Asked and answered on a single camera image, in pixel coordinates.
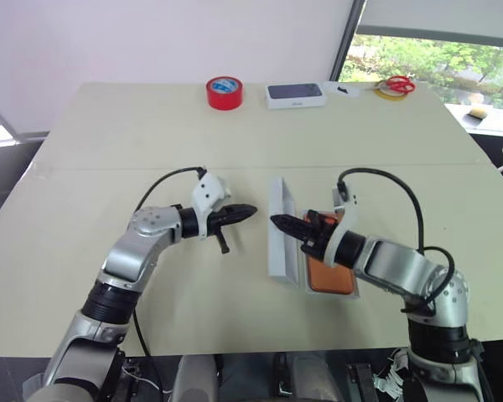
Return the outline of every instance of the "wire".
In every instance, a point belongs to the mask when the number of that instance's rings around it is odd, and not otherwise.
[[[495,402],[494,394],[492,393],[492,388],[490,387],[490,382],[486,377],[486,373],[483,370],[483,365],[477,360],[477,368],[479,373],[479,382],[483,391],[483,397],[485,398],[485,402]]]
[[[389,172],[386,172],[385,170],[380,170],[380,169],[374,169],[372,167],[354,167],[352,169],[345,170],[339,175],[339,178],[337,179],[337,188],[341,188],[344,186],[343,183],[343,178],[348,176],[349,174],[352,173],[370,173],[370,174],[375,174],[377,176],[382,176],[384,178],[389,178],[406,192],[410,200],[412,201],[413,207],[416,210],[416,217],[417,217],[417,252],[419,254],[424,254],[424,228],[423,228],[423,212],[421,211],[421,205],[419,205],[419,201],[417,200],[416,194],[412,191],[412,189],[404,183],[400,178],[395,176],[394,174],[391,174]]]
[[[137,203],[137,206],[136,206],[136,209],[134,209],[134,212],[138,211],[142,206],[143,206],[143,203],[145,203],[145,201],[148,199],[149,195],[151,195],[151,193],[153,192],[153,190],[161,183],[163,182],[164,180],[166,180],[167,178],[171,178],[172,176],[174,176],[175,174],[179,174],[179,173],[184,173],[184,172],[197,172],[199,175],[200,175],[200,178],[203,177],[203,175],[207,172],[203,167],[201,166],[197,166],[197,167],[185,167],[183,169],[177,169],[177,170],[173,170],[172,172],[168,173],[168,174],[164,174],[159,180],[157,180],[156,182],[154,182],[151,187],[149,188],[148,191],[145,192],[145,194],[143,195],[143,197],[140,199],[140,202]]]
[[[158,385],[156,385],[153,381],[151,381],[150,379],[144,379],[142,377],[138,377],[137,375],[134,375],[132,373],[129,373],[128,371],[125,370],[124,367],[121,367],[121,370],[123,370],[123,373],[125,373],[126,375],[130,375],[132,378],[134,379],[137,379],[138,381],[143,381],[144,383],[147,383],[149,385],[151,385],[153,388],[155,388],[157,391],[160,391],[160,388],[158,387]],[[173,390],[169,390],[169,391],[166,391],[165,389],[162,390],[163,394],[171,394],[173,392]]]
[[[417,200],[416,194],[412,191],[412,189],[404,183],[400,178],[395,176],[394,174],[391,174],[389,172],[386,172],[385,170],[380,170],[380,169],[374,169],[372,167],[354,167],[352,169],[345,170],[339,175],[339,178],[337,179],[337,189],[340,191],[341,195],[344,194],[345,198],[348,195],[346,193],[346,186],[345,183],[343,182],[343,178],[348,176],[349,174],[352,173],[370,173],[370,174],[375,174],[378,176],[382,176],[384,178],[389,178],[396,184],[402,187],[402,189],[406,192],[410,200],[412,201],[413,208],[416,211],[416,217],[417,217],[417,252],[421,255],[425,254],[426,250],[435,250],[441,252],[443,255],[445,255],[445,258],[447,258],[447,261],[449,263],[449,267],[447,269],[447,274],[445,275],[443,281],[434,289],[427,297],[422,299],[417,305],[415,306],[409,306],[406,308],[403,308],[401,312],[405,313],[411,313],[411,312],[420,312],[425,306],[428,306],[431,302],[436,300],[436,297],[439,296],[439,294],[445,289],[445,287],[449,284],[449,281],[451,278],[453,278],[454,275],[454,259],[451,253],[449,253],[446,249],[442,247],[437,247],[435,245],[430,245],[428,247],[425,247],[424,245],[424,225],[423,225],[423,212],[421,210],[421,205],[419,204],[419,201]]]
[[[197,172],[199,178],[202,178],[205,173],[207,173],[206,169],[204,167],[198,166],[198,167],[185,167],[182,169],[177,169],[173,170],[172,172],[169,172],[167,174],[164,174],[161,178],[159,178],[156,182],[154,182],[151,187],[149,187],[148,191],[145,192],[145,194],[142,196],[140,199],[140,202],[137,203],[136,208],[134,209],[134,212],[137,212],[145,203],[145,201],[148,199],[149,195],[153,192],[153,190],[164,180],[167,178],[171,178],[172,176],[179,174],[179,173],[185,173],[185,172]],[[137,314],[136,314],[136,309],[132,312],[132,320],[134,321],[134,328],[136,329],[137,337],[140,341],[140,344],[142,345],[142,350],[143,353],[145,354],[146,358],[148,358],[149,362],[153,366],[153,370],[155,373],[156,380],[158,381],[158,390],[162,390],[159,395],[160,395],[160,402],[163,402],[163,395],[167,393],[167,391],[163,390],[163,381],[162,381],[162,376],[160,375],[160,372],[158,371],[157,364],[154,361],[153,356],[149,352],[148,345],[145,343],[145,339],[143,338],[142,335],[142,329],[140,328],[140,323],[137,320]]]

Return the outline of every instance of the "smartphone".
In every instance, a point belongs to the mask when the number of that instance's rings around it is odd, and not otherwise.
[[[339,221],[339,217],[331,213],[323,213],[333,222]],[[304,215],[304,220],[308,220],[308,215]],[[312,291],[321,293],[336,293],[340,295],[351,295],[355,290],[354,272],[346,266],[336,265],[334,268],[327,266],[321,261],[306,256],[308,269],[308,286]]]
[[[317,83],[267,85],[269,109],[324,106],[326,95]]]

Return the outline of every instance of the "silver robot arm segment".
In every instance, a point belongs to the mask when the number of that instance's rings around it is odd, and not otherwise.
[[[369,238],[354,271],[362,280],[402,296],[411,306],[447,280],[448,269],[409,247]],[[466,331],[468,295],[466,280],[455,271],[429,310],[407,313],[411,344],[408,361],[424,389],[428,383],[464,385],[482,402],[477,360]]]
[[[182,239],[209,235],[216,236],[222,253],[226,253],[229,248],[221,227],[247,219],[257,211],[247,204],[220,208],[228,196],[223,181],[205,173],[194,188],[193,208],[147,207],[133,214],[50,360],[43,388],[29,402],[99,401],[111,394],[124,360],[118,345],[127,334],[137,300],[160,254]]]

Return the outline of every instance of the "table surface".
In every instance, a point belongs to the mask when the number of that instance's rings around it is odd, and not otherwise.
[[[222,112],[206,105],[202,85],[84,85],[0,211],[0,355],[51,355],[144,191],[199,164],[258,212],[227,228],[228,255],[215,239],[163,253],[137,308],[152,353],[406,345],[398,296],[362,281],[357,300],[308,295],[267,275],[270,179],[285,178],[298,209],[328,210],[337,175],[354,166],[412,187],[426,243],[450,250],[470,283],[470,336],[503,338],[503,179],[438,98],[420,85],[398,102],[363,90],[269,111],[263,94],[247,85],[244,104]],[[356,231],[415,246],[399,188],[348,180],[360,201]],[[195,182],[172,178],[147,204],[187,205]],[[141,353],[133,330],[124,349]]]

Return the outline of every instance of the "small black object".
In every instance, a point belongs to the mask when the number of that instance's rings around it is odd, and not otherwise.
[[[221,227],[228,224],[236,224],[244,219],[248,219],[257,208],[249,204],[232,204],[220,208],[219,211],[213,212],[207,219],[207,235],[214,235],[220,244],[221,254],[229,253],[226,238],[221,233]]]
[[[471,354],[473,355],[473,357],[479,363],[481,363],[484,360],[483,353],[485,352],[485,347],[483,346],[481,341],[479,341],[478,339],[472,338],[469,340],[469,347],[471,348]]]
[[[339,194],[343,201],[347,202],[349,200],[349,189],[346,187],[344,181],[341,180],[337,183],[337,191],[339,191]]]
[[[301,251],[322,261],[337,223],[332,222],[330,217],[319,214],[312,209],[308,211],[308,219],[309,222],[306,222],[286,214],[270,217],[270,220],[283,233],[303,241],[303,245],[300,247]],[[365,241],[364,236],[347,231],[335,253],[335,262],[348,268],[354,266]]]
[[[354,376],[360,391],[361,402],[378,402],[375,385],[372,379],[371,365],[358,363],[349,365],[349,373]]]

